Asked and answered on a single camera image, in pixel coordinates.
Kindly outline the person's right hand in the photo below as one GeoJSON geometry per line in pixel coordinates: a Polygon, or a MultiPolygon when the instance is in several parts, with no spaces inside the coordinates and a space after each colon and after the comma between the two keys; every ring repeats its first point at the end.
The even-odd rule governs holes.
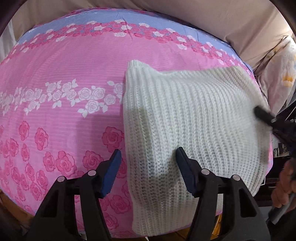
{"type": "Polygon", "coordinates": [[[290,159],[285,163],[284,168],[280,172],[279,181],[272,192],[271,200],[274,207],[281,208],[283,205],[287,205],[290,200],[290,194],[295,193],[295,180],[292,180],[294,172],[292,159],[290,159]]]}

